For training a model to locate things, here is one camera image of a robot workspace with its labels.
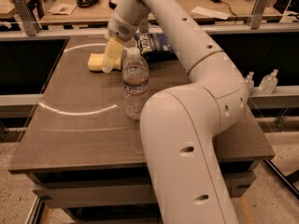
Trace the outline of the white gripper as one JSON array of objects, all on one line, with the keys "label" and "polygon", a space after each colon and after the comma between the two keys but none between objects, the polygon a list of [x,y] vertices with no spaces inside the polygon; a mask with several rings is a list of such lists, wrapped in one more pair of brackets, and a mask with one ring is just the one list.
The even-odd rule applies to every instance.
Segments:
[{"label": "white gripper", "polygon": [[108,20],[105,48],[105,55],[102,64],[102,71],[110,73],[113,69],[121,67],[121,56],[124,50],[124,43],[130,40],[138,29],[139,23],[144,19],[140,12],[121,13],[115,9]]}]

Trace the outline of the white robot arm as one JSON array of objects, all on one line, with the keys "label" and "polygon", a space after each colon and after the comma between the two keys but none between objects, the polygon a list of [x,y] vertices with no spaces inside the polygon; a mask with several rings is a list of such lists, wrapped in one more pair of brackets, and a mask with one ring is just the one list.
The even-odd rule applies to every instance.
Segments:
[{"label": "white robot arm", "polygon": [[164,224],[239,224],[213,147],[247,106],[245,80],[231,59],[176,0],[120,0],[110,36],[130,40],[152,14],[188,75],[187,85],[153,94],[141,141]]}]

